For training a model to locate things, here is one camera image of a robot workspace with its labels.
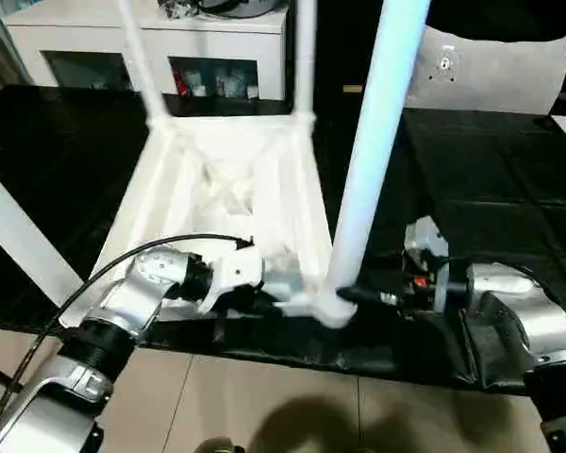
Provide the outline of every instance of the floor tile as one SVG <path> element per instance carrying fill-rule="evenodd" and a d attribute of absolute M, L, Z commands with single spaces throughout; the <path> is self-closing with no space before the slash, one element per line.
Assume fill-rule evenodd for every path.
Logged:
<path fill-rule="evenodd" d="M 138 349 L 99 419 L 101 453 L 161 453 L 191 362 L 188 354 Z"/>
<path fill-rule="evenodd" d="M 529 399 L 359 380 L 361 442 L 373 452 L 547 452 Z"/>
<path fill-rule="evenodd" d="M 12 376 L 34 339 L 35 336 L 33 335 L 0 330 L 0 370 Z M 33 374 L 46 357 L 58 350 L 59 345 L 60 342 L 54 338 L 48 338 L 44 341 L 34 360 L 27 368 L 23 382 Z M 3 391 L 4 388 L 0 385 L 0 396 Z"/>
<path fill-rule="evenodd" d="M 195 356 L 166 453 L 220 436 L 248 453 L 356 450 L 357 379 Z"/>

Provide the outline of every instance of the black cloth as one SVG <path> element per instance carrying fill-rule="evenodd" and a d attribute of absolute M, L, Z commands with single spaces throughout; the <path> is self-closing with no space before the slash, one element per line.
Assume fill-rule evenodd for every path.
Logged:
<path fill-rule="evenodd" d="M 273 114 L 275 102 L 167 98 L 177 115 Z M 359 98 L 319 116 L 315 158 L 336 225 Z M 147 130 L 129 92 L 0 92 L 0 179 L 81 276 L 105 240 Z M 515 260 L 566 309 L 566 136 L 546 117 L 406 109 L 360 281 L 398 284 L 405 226 L 433 215 L 457 255 Z M 54 306 L 0 249 L 0 328 L 35 332 Z M 522 393 L 494 330 L 461 313 L 399 320 L 360 307 L 348 327 L 269 318 L 158 323 L 145 345 L 379 378 Z"/>

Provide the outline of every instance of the white pole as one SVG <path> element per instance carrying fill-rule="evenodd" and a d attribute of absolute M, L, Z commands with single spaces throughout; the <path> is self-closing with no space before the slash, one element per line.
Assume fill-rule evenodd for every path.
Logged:
<path fill-rule="evenodd" d="M 57 306 L 82 279 L 0 183 L 0 246 Z"/>
<path fill-rule="evenodd" d="M 357 280 L 429 3 L 384 0 L 325 280 L 329 288 Z"/>
<path fill-rule="evenodd" d="M 296 113 L 312 114 L 317 0 L 297 0 L 296 7 L 295 99 L 293 108 Z"/>
<path fill-rule="evenodd" d="M 151 125 L 155 120 L 168 117 L 168 110 L 151 74 L 149 62 L 142 47 L 140 29 L 134 18 L 134 11 L 130 3 L 131 0 L 118 0 L 118 7 L 124 24 L 126 46 L 130 49 L 133 58 L 129 63 L 136 68 L 139 76 L 141 97 L 147 109 L 147 124 Z"/>

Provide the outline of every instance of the white frame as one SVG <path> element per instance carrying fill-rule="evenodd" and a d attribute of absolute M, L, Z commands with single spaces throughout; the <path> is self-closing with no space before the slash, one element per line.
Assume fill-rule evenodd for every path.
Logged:
<path fill-rule="evenodd" d="M 170 57 L 246 59 L 256 62 L 259 98 L 285 99 L 283 34 L 143 29 L 141 38 L 161 92 L 177 93 Z"/>
<path fill-rule="evenodd" d="M 136 67 L 120 28 L 84 26 L 27 26 L 9 25 L 19 55 L 37 85 L 57 87 L 50 65 L 42 54 L 48 52 L 93 52 L 120 54 L 135 91 L 141 89 Z"/>

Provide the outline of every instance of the black ribbed joint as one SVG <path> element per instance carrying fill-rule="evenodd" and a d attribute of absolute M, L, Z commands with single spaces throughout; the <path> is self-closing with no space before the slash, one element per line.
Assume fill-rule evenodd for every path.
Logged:
<path fill-rule="evenodd" d="M 58 354 L 102 373 L 111 382 L 122 373 L 136 346 L 125 330 L 98 320 L 85 320 Z"/>

